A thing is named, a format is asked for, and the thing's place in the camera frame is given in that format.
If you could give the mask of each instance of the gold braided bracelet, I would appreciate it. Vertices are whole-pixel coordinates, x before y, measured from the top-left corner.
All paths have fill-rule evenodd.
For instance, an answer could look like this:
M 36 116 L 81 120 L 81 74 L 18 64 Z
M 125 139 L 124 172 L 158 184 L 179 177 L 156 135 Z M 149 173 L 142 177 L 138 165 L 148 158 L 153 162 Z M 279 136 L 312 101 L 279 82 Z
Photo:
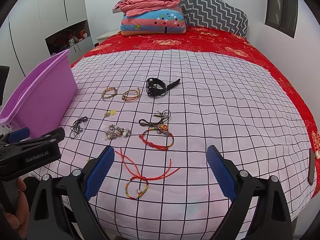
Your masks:
M 134 92 L 137 95 L 135 95 L 134 97 L 129 97 L 129 92 Z M 130 90 L 127 90 L 126 92 L 124 92 L 122 94 L 122 100 L 124 100 L 124 101 L 134 101 L 134 100 L 137 100 L 140 96 L 141 96 L 141 94 L 140 94 L 139 88 L 138 88 L 138 90 L 130 89 Z
M 110 95 L 110 96 L 108 96 L 108 97 L 105 98 L 104 95 L 105 95 L 107 92 L 111 91 L 111 90 L 114 90 L 114 91 L 115 91 L 114 94 L 112 94 L 112 95 Z M 102 92 L 101 98 L 102 98 L 103 100 L 105 100 L 105 99 L 108 99 L 108 98 L 112 98 L 112 97 L 116 96 L 117 94 L 118 94 L 118 90 L 117 90 L 116 88 L 110 87 L 110 88 L 105 89 L 105 90 Z

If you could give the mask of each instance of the white grid sheet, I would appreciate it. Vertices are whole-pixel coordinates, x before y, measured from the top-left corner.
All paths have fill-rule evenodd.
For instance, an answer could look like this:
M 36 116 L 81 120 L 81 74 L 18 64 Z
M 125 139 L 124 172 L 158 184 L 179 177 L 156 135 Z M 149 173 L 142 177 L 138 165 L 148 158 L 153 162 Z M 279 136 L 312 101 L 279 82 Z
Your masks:
M 90 200 L 101 225 L 127 239 L 210 239 L 230 205 L 205 158 L 208 146 L 251 175 L 276 175 L 282 184 L 291 218 L 308 203 L 315 188 L 307 182 L 311 147 L 307 130 L 297 109 L 264 68 L 245 60 L 208 52 L 184 50 L 132 50 L 82 59 L 72 69 L 78 93 L 62 119 L 66 138 L 60 142 L 59 161 L 36 170 L 66 176 L 83 168 L 108 144 L 122 147 L 145 177 L 164 173 L 172 159 L 173 175 L 149 182 L 139 200 L 131 200 L 124 187 L 130 173 L 116 154 L 97 197 Z M 160 97 L 148 97 L 145 81 L 158 77 L 165 83 L 181 78 L 180 84 Z M 107 87 L 118 95 L 101 99 Z M 121 94 L 139 87 L 139 100 L 124 102 Z M 104 118 L 107 110 L 116 115 Z M 174 145 L 168 151 L 146 146 L 139 135 L 146 129 L 140 119 L 157 122 L 156 111 L 172 113 L 169 130 Z M 89 121 L 76 139 L 69 138 L 70 126 L 81 116 Z M 132 130 L 129 138 L 106 140 L 110 124 Z M 165 136 L 150 132 L 147 140 L 165 145 Z M 131 195 L 145 182 L 129 185 Z M 245 236 L 255 210 L 252 201 L 241 236 Z

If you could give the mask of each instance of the bed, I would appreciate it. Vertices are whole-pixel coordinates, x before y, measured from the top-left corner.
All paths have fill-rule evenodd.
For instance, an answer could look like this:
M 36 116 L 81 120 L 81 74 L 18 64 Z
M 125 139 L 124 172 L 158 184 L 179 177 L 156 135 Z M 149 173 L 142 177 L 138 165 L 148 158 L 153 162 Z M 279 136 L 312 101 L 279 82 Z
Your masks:
M 118 33 L 72 65 L 79 90 L 61 121 L 66 132 L 59 143 L 62 157 L 35 171 L 38 177 L 66 176 L 96 158 L 106 145 L 121 149 L 132 160 L 125 159 L 128 169 L 135 172 L 135 163 L 147 178 L 161 176 L 170 165 L 171 171 L 179 168 L 164 179 L 150 180 L 142 197 L 130 199 L 125 186 L 132 175 L 116 154 L 90 204 L 108 232 L 127 239 L 211 238 L 231 202 L 206 161 L 210 145 L 253 176 L 277 176 L 292 220 L 320 189 L 320 161 L 314 183 L 307 182 L 309 149 L 320 150 L 313 116 L 289 81 L 245 39 L 244 12 L 222 0 L 189 1 L 180 3 L 189 25 L 186 33 L 126 37 Z M 153 98 L 145 87 L 150 77 L 166 84 L 181 81 Z M 117 88 L 119 95 L 103 100 L 101 94 L 108 87 Z M 138 100 L 122 100 L 122 93 L 137 88 Z M 116 114 L 105 117 L 110 110 Z M 174 144 L 157 150 L 139 137 L 146 129 L 139 120 L 157 122 L 154 114 L 164 110 L 171 112 L 167 124 Z M 84 131 L 71 139 L 70 127 L 83 116 L 89 118 Z M 110 125 L 130 129 L 131 136 L 107 140 Z M 155 132 L 146 139 L 168 143 Z M 136 179 L 127 192 L 134 196 L 145 186 Z M 254 198 L 239 239 L 249 228 L 256 202 Z

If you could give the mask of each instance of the watch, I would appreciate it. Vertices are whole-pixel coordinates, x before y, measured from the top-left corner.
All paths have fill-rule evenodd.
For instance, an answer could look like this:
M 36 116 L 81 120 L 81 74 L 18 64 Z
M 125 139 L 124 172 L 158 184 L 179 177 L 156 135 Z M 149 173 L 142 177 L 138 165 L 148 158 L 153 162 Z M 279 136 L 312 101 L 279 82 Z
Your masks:
M 154 78 L 154 77 L 148 78 L 146 81 L 147 94 L 150 97 L 163 95 L 171 88 L 174 88 L 175 86 L 177 86 L 179 83 L 180 83 L 180 79 L 166 86 L 166 84 L 158 78 Z

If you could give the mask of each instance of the yellow flower charm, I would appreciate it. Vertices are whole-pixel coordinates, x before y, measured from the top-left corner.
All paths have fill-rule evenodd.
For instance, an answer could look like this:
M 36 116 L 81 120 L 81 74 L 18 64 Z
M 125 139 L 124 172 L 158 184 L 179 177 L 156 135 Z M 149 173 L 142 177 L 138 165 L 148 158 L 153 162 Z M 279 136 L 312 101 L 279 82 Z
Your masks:
M 109 112 L 110 115 L 114 115 L 114 114 L 116 114 L 116 113 L 117 113 L 116 110 L 110 110 L 110 112 Z

